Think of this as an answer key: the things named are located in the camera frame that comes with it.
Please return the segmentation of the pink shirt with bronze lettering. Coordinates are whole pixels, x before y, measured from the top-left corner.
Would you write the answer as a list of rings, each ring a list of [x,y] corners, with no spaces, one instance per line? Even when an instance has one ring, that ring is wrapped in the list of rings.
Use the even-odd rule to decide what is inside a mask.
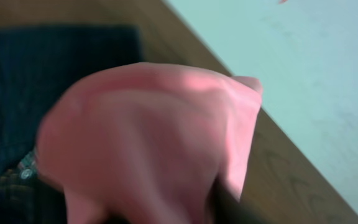
[[[260,223],[240,197],[262,93],[184,65],[94,73],[43,119],[38,172],[69,223]]]

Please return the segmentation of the navy blue folded shirt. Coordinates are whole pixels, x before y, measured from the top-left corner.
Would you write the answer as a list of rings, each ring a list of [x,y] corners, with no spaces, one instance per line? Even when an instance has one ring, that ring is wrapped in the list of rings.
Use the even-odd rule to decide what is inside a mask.
[[[0,177],[35,150],[41,119],[74,82],[141,60],[132,26],[0,29]],[[1,192],[0,223],[25,223]]]

